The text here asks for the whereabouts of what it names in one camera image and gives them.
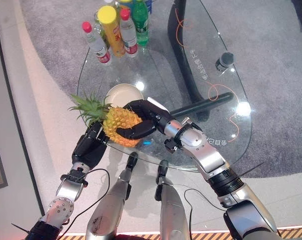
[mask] floor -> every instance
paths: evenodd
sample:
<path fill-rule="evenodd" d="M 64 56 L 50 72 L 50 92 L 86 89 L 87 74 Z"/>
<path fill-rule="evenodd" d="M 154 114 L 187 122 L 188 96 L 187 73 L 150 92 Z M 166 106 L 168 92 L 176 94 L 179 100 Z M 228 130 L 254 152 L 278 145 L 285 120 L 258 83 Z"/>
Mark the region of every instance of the floor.
<path fill-rule="evenodd" d="M 47 206 L 55 195 L 60 176 L 72 166 L 71 153 L 85 126 L 82 121 L 75 120 L 77 113 L 66 110 L 73 103 L 57 86 L 37 55 L 18 0 L 0 0 L 0 35 L 26 146 L 43 205 Z M 111 184 L 114 184 L 126 160 L 126 155 L 107 149 L 99 167 L 109 170 Z M 154 200 L 156 172 L 157 166 L 138 162 L 119 232 L 159 230 L 160 203 Z M 168 178 L 173 181 L 180 196 L 183 196 L 185 189 L 192 187 L 218 205 L 215 194 L 199 174 L 170 169 Z M 88 176 L 89 186 L 76 202 L 74 216 L 103 194 L 106 189 L 104 180 L 104 174 L 99 172 Z M 302 225 L 302 173 L 243 180 L 266 205 L 277 226 Z M 222 213 L 212 208 L 200 195 L 188 192 L 187 197 L 194 208 L 194 231 L 227 229 Z M 182 201 L 188 215 L 190 208 L 184 199 Z M 70 232 L 85 232 L 91 214 L 92 211 L 83 214 Z"/>

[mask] pineapple crown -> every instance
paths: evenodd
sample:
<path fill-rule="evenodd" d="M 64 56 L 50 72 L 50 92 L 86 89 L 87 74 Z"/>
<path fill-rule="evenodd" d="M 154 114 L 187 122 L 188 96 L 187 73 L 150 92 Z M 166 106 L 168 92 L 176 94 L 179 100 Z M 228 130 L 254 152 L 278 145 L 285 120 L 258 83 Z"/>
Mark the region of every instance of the pineapple crown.
<path fill-rule="evenodd" d="M 84 93 L 85 97 L 80 97 L 74 94 L 71 94 L 73 99 L 76 101 L 76 106 L 72 106 L 69 110 L 79 110 L 80 115 L 77 117 L 83 117 L 84 122 L 87 126 L 95 122 L 102 122 L 106 119 L 106 114 L 109 112 L 109 108 L 111 108 L 111 104 L 105 104 L 104 98 L 103 102 L 100 102 L 96 99 L 95 93 L 91 93 L 89 97 Z"/>

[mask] white bowl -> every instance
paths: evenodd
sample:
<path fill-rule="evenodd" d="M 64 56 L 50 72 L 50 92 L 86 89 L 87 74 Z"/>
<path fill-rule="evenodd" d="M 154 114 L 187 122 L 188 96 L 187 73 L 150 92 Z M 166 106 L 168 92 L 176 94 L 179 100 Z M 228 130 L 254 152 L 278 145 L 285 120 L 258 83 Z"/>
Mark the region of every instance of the white bowl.
<path fill-rule="evenodd" d="M 142 93 L 133 85 L 122 83 L 112 87 L 106 94 L 105 103 L 112 107 L 124 107 L 127 103 L 144 99 Z"/>

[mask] striped tape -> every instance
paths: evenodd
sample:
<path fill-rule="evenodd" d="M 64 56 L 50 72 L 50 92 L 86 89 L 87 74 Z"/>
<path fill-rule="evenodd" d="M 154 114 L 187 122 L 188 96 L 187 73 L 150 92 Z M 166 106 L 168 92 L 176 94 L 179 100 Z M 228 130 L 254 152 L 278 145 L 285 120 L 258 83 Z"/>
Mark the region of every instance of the striped tape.
<path fill-rule="evenodd" d="M 302 227 L 301 228 L 288 228 L 288 229 L 279 229 L 279 232 L 283 239 L 293 239 L 293 238 L 302 238 Z M 160 240 L 159 234 L 139 234 L 134 235 L 137 237 L 141 237 L 148 240 Z M 205 233 L 193 233 L 192 234 L 193 240 L 232 240 L 232 236 L 230 232 L 205 232 Z M 84 235 L 68 235 L 64 236 L 61 240 L 85 240 Z"/>

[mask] glass tabletop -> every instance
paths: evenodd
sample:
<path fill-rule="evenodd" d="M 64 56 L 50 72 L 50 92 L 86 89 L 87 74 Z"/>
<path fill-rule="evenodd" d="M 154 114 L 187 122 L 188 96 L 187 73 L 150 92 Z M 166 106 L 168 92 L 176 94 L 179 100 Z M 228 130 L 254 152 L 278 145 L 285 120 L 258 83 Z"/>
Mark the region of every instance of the glass tabletop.
<path fill-rule="evenodd" d="M 227 48 L 200 0 L 155 1 L 150 15 L 149 42 L 134 58 L 112 56 L 99 63 L 90 50 L 78 82 L 78 95 L 95 92 L 102 100 L 113 86 L 136 86 L 144 96 L 164 105 L 178 121 L 189 117 L 199 125 L 209 144 L 229 163 L 246 151 L 251 138 L 250 107 L 235 66 L 220 71 L 216 62 Z M 154 164 L 197 171 L 181 150 L 169 153 L 166 137 L 156 131 L 135 148 L 108 145 Z"/>

